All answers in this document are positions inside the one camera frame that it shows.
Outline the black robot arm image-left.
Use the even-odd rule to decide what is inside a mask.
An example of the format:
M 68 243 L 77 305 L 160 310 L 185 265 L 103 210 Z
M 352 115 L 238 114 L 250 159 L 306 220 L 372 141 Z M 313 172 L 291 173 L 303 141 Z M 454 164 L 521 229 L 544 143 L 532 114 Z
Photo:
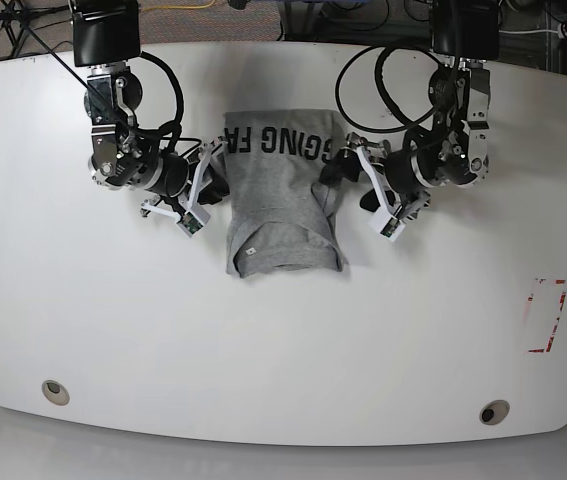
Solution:
M 171 67 L 141 49 L 139 5 L 135 1 L 72 1 L 74 63 L 91 70 L 84 108 L 92 122 L 95 180 L 111 189 L 140 188 L 153 194 L 152 206 L 163 203 L 182 213 L 186 197 L 198 205 L 215 205 L 231 188 L 217 158 L 219 147 L 197 142 L 177 154 L 182 141 L 184 95 Z M 176 110 L 173 119 L 156 129 L 143 129 L 136 110 L 142 85 L 127 62 L 148 61 L 167 76 Z

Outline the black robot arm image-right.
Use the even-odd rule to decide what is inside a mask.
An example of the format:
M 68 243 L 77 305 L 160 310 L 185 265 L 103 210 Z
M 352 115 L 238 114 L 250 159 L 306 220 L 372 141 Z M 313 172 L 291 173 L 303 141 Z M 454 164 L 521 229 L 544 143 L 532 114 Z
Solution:
M 370 147 L 371 166 L 391 199 L 428 199 L 445 184 L 468 187 L 489 169 L 486 133 L 491 99 L 487 60 L 499 56 L 499 6 L 495 1 L 435 1 L 429 8 L 431 46 L 425 55 L 437 68 L 428 83 L 428 111 L 410 118 L 386 85 L 385 64 L 414 44 L 401 39 L 379 48 L 373 81 L 382 104 L 398 121 L 396 151 Z

